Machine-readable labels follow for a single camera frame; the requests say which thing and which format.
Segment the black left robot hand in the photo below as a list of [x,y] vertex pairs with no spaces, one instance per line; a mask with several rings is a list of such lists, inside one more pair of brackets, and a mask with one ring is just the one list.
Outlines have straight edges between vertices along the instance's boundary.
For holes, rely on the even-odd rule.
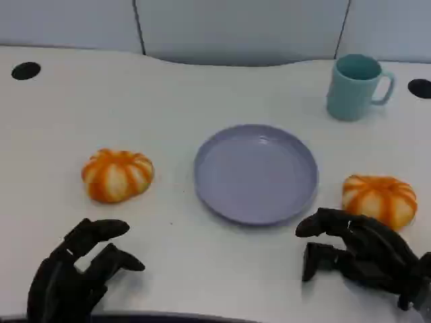
[[75,263],[100,242],[129,231],[119,219],[83,219],[45,258],[28,292],[26,318],[29,322],[88,322],[92,310],[108,291],[107,282],[119,270],[144,271],[145,265],[132,254],[107,244],[80,271]]

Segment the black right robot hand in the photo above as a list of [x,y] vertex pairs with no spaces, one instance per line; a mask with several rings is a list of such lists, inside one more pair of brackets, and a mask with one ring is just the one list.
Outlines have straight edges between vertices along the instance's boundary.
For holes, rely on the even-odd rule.
[[397,295],[399,309],[413,308],[430,317],[430,253],[416,256],[389,226],[365,215],[320,208],[298,224],[295,234],[299,238],[327,234],[345,244],[342,250],[308,242],[303,282],[310,281],[317,271],[338,271],[360,286]]

